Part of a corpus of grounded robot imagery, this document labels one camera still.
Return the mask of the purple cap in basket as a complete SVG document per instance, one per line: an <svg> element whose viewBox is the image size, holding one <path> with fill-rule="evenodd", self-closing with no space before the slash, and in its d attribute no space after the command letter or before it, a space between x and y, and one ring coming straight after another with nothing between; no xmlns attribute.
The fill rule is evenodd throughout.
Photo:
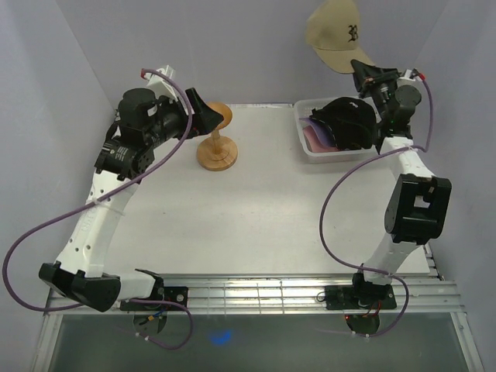
<svg viewBox="0 0 496 372"><path fill-rule="evenodd" d="M299 119L302 122L306 122L315 132L316 137L323 146L335 147L336 143L333 137L322 128L321 124L311 120L309 117L301 117Z"/></svg>

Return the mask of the beige baseball cap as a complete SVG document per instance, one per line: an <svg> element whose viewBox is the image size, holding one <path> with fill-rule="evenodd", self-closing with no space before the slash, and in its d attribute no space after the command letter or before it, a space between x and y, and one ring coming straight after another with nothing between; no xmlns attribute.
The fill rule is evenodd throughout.
<svg viewBox="0 0 496 372"><path fill-rule="evenodd" d="M333 71L352 74L352 60L374 66L360 47L360 13L354 1L324 1L307 19L305 42Z"/></svg>

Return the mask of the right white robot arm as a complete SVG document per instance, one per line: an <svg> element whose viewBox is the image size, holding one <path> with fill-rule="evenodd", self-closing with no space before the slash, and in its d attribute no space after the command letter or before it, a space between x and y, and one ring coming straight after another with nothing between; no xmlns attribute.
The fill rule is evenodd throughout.
<svg viewBox="0 0 496 372"><path fill-rule="evenodd" d="M392 277L411 253L441 235L452 184L424 165L419 152L427 149L413 140L410 122L422 100L415 86L421 74L358 60L350 64L360 98L371 98L380 117L373 131L377 153L389 159L396 178L384 213L384 237L353 275L350 298L360 308L395 308Z"/></svg>

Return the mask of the wooden hat stand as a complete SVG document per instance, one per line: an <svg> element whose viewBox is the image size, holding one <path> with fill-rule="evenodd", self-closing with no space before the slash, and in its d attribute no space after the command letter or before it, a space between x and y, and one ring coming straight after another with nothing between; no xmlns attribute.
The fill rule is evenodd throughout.
<svg viewBox="0 0 496 372"><path fill-rule="evenodd" d="M197 161L208 171L225 171L236 162L238 157L236 143L229 137L220 134L220 130L231 123L233 112L221 102L209 102L208 106L222 115L223 121L212 131L209 138L198 145Z"/></svg>

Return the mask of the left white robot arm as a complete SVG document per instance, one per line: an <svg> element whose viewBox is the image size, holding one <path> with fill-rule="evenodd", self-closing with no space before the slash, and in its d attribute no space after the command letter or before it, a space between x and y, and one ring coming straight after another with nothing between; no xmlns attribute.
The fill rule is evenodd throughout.
<svg viewBox="0 0 496 372"><path fill-rule="evenodd" d="M154 150L170 139L195 138L212 132L223 117L209 108L194 88L185 92L192 115L183 105L148 88L124 93L119 117L110 126L95 162L83 212L69 242L54 263L45 263L39 278L58 294L105 312L116 301L137 298L147 309L164 302L163 281L148 270L107 274L105 256L124 209L154 162Z"/></svg>

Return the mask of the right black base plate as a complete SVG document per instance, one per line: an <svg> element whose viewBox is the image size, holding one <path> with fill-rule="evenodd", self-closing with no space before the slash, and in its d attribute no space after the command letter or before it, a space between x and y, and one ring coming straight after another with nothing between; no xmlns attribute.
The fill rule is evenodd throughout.
<svg viewBox="0 0 496 372"><path fill-rule="evenodd" d="M393 310L397 308L392 286L380 286L378 291L359 291L352 285L325 286L325 307L327 310L365 310L376 308Z"/></svg>

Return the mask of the white plastic basket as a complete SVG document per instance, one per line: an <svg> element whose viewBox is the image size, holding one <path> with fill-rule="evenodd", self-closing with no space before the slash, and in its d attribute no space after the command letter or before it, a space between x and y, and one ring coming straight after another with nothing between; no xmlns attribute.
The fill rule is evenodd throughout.
<svg viewBox="0 0 496 372"><path fill-rule="evenodd" d="M319 136L318 131L312 129L315 135L308 139L305 134L307 127L311 128L309 116L313 109L321 109L325 105L337 99L337 97L330 98L314 98L300 100L294 103L293 113L295 126L298 134L298 139L301 143L303 153L308 159L310 164L326 164L326 163L339 163L355 160L366 160L377 154L376 150L372 147L370 149L361 150L336 150L335 148L324 146L322 142L317 142Z"/></svg>

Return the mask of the aluminium rail frame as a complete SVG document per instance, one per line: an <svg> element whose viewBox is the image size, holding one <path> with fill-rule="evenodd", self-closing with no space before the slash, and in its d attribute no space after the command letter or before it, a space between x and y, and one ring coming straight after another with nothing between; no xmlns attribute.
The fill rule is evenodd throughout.
<svg viewBox="0 0 496 372"><path fill-rule="evenodd" d="M112 308L47 315L34 371L482 371L455 283L394 286L405 315L380 312L383 335L355 336L328 310L337 277L177 277L190 312L170 312L155 341L141 316Z"/></svg>

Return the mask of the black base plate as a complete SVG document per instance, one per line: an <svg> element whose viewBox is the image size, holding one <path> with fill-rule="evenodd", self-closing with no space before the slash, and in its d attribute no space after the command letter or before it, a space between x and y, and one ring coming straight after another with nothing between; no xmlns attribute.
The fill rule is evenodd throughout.
<svg viewBox="0 0 496 372"><path fill-rule="evenodd" d="M378 291L359 291L352 285L325 286L325 307L327 310L365 310L376 308L393 310L397 308L392 286L380 286Z"/></svg>
<svg viewBox="0 0 496 372"><path fill-rule="evenodd" d="M159 289L156 294L146 298L146 301L169 301L187 307L188 292L189 288L185 286L163 287ZM179 308L171 305L142 304L132 301L122 301L119 305L119 309L121 311L129 312L158 312L161 310L180 311Z"/></svg>

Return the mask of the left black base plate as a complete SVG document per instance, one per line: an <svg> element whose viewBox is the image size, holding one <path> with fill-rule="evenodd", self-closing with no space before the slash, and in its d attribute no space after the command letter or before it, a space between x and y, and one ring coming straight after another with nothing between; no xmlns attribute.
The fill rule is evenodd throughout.
<svg viewBox="0 0 496 372"><path fill-rule="evenodd" d="M187 307L188 292L189 288L185 286L163 287L159 289L156 294L146 298L146 301L169 301ZM129 312L158 312L161 310L180 311L179 308L171 305L142 304L132 301L122 301L119 305L119 309L121 311Z"/></svg>

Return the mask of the black NY baseball cap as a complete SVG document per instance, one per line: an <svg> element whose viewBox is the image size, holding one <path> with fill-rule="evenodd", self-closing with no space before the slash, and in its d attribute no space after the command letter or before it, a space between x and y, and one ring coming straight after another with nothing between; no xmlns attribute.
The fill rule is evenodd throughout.
<svg viewBox="0 0 496 372"><path fill-rule="evenodd" d="M361 99L336 98L314 108L309 118L330 134L339 150L368 150L374 144L375 111Z"/></svg>

